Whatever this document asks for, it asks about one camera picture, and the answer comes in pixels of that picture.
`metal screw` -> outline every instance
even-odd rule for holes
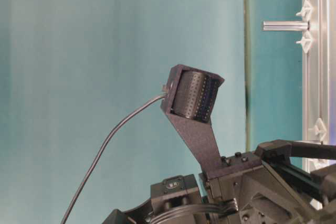
[[[231,159],[230,159],[230,158],[225,159],[225,163],[226,163],[228,166],[230,166],[230,165],[231,165]]]
[[[248,215],[244,215],[244,216],[243,216],[243,221],[248,221],[248,218],[249,218]]]

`teal wall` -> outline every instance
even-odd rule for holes
[[[59,223],[110,129],[178,63],[226,79],[214,132],[222,155],[245,150],[243,0],[0,6],[0,223]],[[150,184],[199,172],[155,104],[115,135],[68,223],[101,223],[148,199]]]
[[[300,32],[265,32],[264,20],[300,20],[301,0],[246,0],[247,129],[251,150],[265,141],[302,139]]]

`black 3d-printed bracket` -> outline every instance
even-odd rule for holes
[[[198,96],[202,101],[205,101],[205,103],[208,101],[208,104],[210,104],[208,105],[208,108],[206,108],[204,114],[206,116],[206,113],[208,113],[208,117],[203,117],[205,122],[200,121],[197,118],[186,118],[174,112],[174,107],[179,107],[179,104],[174,104],[175,98],[178,97],[178,102],[181,102],[183,100],[183,93],[185,93],[185,96],[188,96],[190,89],[192,90],[194,88],[191,87],[191,84],[188,85],[186,83],[181,83],[183,73],[190,71],[200,73],[203,76],[203,79],[211,79],[211,82],[204,83],[205,88],[210,86],[211,83],[216,83],[217,86],[215,90],[205,90],[204,93],[200,93]],[[222,161],[220,159],[221,157],[218,151],[209,115],[214,105],[217,89],[223,82],[224,79],[217,74],[191,68],[185,65],[176,65],[170,71],[167,84],[165,85],[167,95],[161,103],[161,109],[166,114],[169,121],[173,124],[190,151],[193,153],[204,172],[220,169],[222,167]]]

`cylindrical sensor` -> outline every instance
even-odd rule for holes
[[[207,123],[217,96],[219,80],[196,71],[184,71],[173,102],[173,113]]]

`black plastic part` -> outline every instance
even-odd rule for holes
[[[118,209],[115,209],[106,218],[103,224],[134,224],[134,222],[132,222],[126,214]]]

